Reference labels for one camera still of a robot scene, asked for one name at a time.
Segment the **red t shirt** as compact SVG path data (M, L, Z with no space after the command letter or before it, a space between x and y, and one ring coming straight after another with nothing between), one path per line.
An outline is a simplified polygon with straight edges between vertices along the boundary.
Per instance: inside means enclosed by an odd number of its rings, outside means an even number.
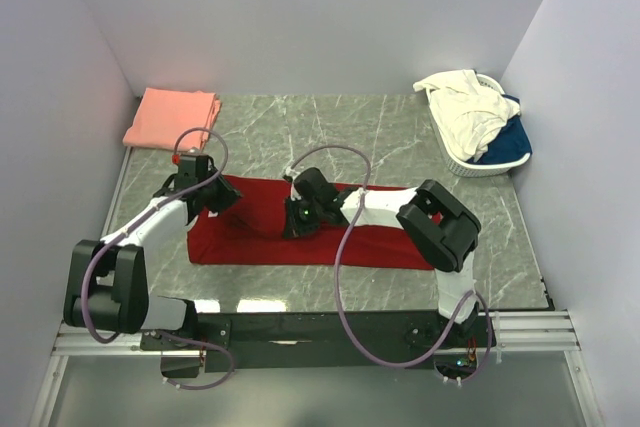
M191 263L199 265L332 265L344 235L341 226L324 224L295 239L283 237L284 180L229 175L242 198L221 214L204 210L187 232ZM431 271L402 229L356 227L341 257L346 266Z

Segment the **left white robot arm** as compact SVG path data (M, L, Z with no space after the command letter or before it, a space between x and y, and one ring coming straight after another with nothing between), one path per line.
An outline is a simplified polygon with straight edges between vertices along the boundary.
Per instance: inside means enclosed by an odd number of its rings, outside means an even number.
M176 154L174 162L177 172L139 214L100 240L74 246L63 306L66 325L115 335L160 329L179 349L199 339L200 325L187 315L192 302L150 299L146 261L153 249L186 231L203 211L222 213L242 194L209 155Z

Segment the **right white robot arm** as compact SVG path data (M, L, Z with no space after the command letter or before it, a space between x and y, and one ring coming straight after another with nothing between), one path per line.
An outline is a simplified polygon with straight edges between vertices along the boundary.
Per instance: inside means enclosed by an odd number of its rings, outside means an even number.
M297 176L287 173L286 239L306 238L324 226L344 227L350 241L367 227L403 233L414 250L435 270L439 334L460 346L474 333L477 301L463 300L475 291L474 251L481 224L457 198L435 180L400 190L339 188L317 168Z

